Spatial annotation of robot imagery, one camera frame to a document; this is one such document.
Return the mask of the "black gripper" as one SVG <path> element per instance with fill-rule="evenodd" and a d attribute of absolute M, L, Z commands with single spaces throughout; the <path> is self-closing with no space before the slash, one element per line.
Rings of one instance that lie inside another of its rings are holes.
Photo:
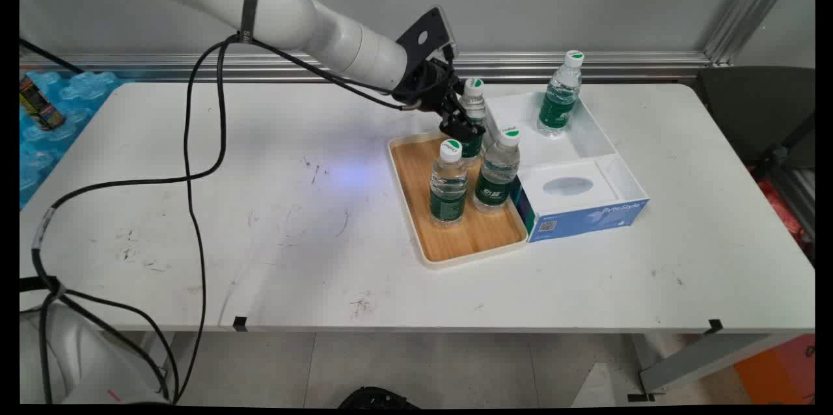
<path fill-rule="evenodd" d="M 485 133 L 485 100 L 459 94 L 460 77 L 453 64 L 430 59 L 405 76 L 392 97 L 411 109 L 437 113 L 441 133 L 470 142 Z"/>

